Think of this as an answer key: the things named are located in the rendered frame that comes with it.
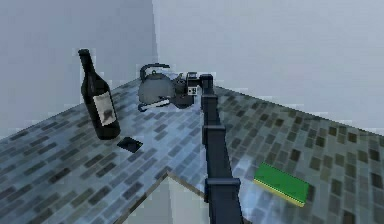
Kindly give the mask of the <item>green book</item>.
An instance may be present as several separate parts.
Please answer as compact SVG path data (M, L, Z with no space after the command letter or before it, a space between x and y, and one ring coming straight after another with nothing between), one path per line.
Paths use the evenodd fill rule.
M303 207L306 203L309 184L267 163L259 165L253 181L296 206Z

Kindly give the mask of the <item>small black flat square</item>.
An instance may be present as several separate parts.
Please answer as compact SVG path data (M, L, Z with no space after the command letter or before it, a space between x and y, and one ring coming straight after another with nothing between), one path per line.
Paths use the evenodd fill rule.
M141 148L142 143L131 137L125 137L117 144L117 146L131 153L136 153Z

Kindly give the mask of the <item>dark wine bottle with label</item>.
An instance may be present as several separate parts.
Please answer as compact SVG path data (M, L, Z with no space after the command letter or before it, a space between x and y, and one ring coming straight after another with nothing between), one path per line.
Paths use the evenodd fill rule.
M120 134L121 129L110 87L97 74L90 51L88 49L80 49L78 55L84 71L81 94L96 135L100 140L114 139Z

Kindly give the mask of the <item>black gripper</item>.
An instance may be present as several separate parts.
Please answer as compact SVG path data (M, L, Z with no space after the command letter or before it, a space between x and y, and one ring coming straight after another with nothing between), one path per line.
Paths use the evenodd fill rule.
M194 103L194 97L188 94L187 82L183 78L183 74L180 73L175 79L172 80L172 82L175 88L175 96L172 99L170 97L161 97L159 100L154 102L141 102L138 105L138 111L145 112L151 108L169 105L171 102L178 109L190 107Z

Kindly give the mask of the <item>grey kettle with black handle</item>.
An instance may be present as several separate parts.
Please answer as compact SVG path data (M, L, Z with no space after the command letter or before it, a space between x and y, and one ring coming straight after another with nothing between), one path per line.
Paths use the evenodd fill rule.
M175 87L172 80L165 74L157 72L156 68L168 69L169 65L161 63L147 64L140 69L139 101L152 104L161 101L162 97L173 97Z

